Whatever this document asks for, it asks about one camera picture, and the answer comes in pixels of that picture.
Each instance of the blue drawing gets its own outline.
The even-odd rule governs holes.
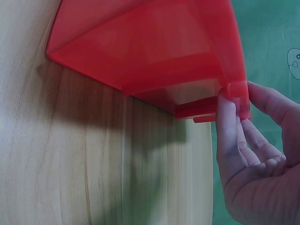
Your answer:
[[[287,63],[292,76],[300,80],[300,49],[292,48],[287,53]]]

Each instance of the red plastic tray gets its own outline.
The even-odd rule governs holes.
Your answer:
[[[221,88],[250,118],[229,0],[63,0],[46,52],[177,118],[214,121]]]

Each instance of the translucent red plastic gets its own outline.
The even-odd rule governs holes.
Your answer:
[[[250,118],[229,0],[63,0],[47,55],[177,118],[214,121],[221,88]]]

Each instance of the wooden surface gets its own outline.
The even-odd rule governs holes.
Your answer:
[[[210,124],[45,58],[58,0],[0,0],[0,224],[210,225]]]

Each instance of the green background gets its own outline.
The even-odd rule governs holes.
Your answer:
[[[300,81],[288,67],[287,54],[300,49],[299,0],[232,0],[242,40],[247,77],[277,89],[300,102]],[[281,129],[268,116],[252,107],[253,123],[262,134],[282,150]],[[235,225],[229,216],[221,188],[216,162],[217,135],[212,124],[214,155],[214,225]]]

